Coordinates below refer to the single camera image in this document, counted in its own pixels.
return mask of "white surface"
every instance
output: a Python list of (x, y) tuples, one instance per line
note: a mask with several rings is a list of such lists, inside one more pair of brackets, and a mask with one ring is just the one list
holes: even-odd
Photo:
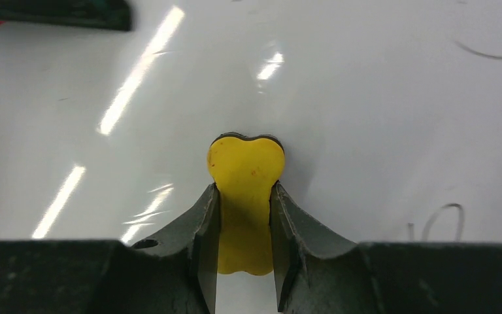
[[(502, 54), (502, 1), (133, 3), (133, 33), (0, 26), (0, 239), (133, 243), (239, 131), (276, 135), (284, 186), (345, 237), (419, 239), (460, 203), (463, 240), (502, 241), (502, 61), (454, 44)], [(272, 276), (220, 276), (217, 309), (274, 313)]]

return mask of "yellow object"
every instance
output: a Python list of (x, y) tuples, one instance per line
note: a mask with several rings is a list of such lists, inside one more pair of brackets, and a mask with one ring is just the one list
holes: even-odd
[(272, 271), (269, 200), (284, 162), (280, 144), (266, 136), (233, 133), (210, 146), (207, 165), (220, 191), (219, 273)]

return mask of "dark green object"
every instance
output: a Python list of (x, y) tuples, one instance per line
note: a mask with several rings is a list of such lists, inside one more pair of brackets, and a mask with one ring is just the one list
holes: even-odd
[(130, 31), (125, 0), (0, 0), (0, 20)]
[[(355, 244), (299, 208), (280, 183), (270, 218), (280, 312), (502, 314), (502, 244)], [(0, 241), (0, 314), (214, 314), (220, 230), (212, 184), (132, 248)]]

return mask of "black rubber edge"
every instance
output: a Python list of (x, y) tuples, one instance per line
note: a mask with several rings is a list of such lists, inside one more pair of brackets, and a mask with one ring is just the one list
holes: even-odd
[(220, 136), (218, 136), (210, 145), (212, 146), (212, 144), (215, 144), (215, 142), (217, 142), (219, 139), (223, 139), (225, 137), (235, 137), (235, 138), (240, 139), (242, 141), (248, 141), (248, 142), (254, 141), (256, 139), (269, 139), (269, 140), (275, 142), (276, 144), (278, 144), (278, 146), (282, 149), (282, 152), (284, 152), (284, 154), (286, 153), (286, 151), (284, 150), (284, 146), (282, 145), (280, 140), (278, 140), (274, 135), (270, 135), (270, 134), (261, 134), (259, 136), (249, 137), (249, 136), (243, 135), (241, 133), (237, 133), (237, 132), (227, 132), (227, 133), (220, 134)]

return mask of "hole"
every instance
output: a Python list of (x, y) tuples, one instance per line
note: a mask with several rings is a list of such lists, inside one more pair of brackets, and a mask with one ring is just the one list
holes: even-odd
[(136, 242), (136, 244), (134, 244), (132, 247), (134, 249), (139, 250), (139, 249), (148, 249), (150, 247), (156, 247), (157, 245), (159, 245), (159, 243), (156, 240), (144, 239)]

